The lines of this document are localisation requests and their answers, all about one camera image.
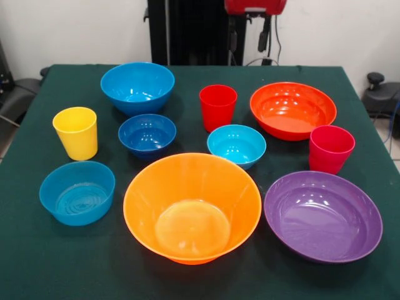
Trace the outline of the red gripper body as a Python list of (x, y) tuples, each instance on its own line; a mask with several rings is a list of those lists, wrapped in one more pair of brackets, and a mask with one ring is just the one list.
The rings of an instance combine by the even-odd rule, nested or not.
[(224, 7), (228, 14), (281, 14), (286, 3), (286, 0), (225, 0)]

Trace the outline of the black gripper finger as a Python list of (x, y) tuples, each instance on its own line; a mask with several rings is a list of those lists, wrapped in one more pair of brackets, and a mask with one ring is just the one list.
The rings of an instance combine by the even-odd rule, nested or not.
[(264, 18), (263, 29), (260, 32), (259, 42), (257, 46), (257, 50), (259, 52), (263, 52), (266, 50), (269, 41), (269, 33), (271, 30), (271, 15), (265, 14), (263, 18)]
[(229, 15), (229, 51), (235, 52), (237, 49), (238, 34), (236, 31), (236, 17)]

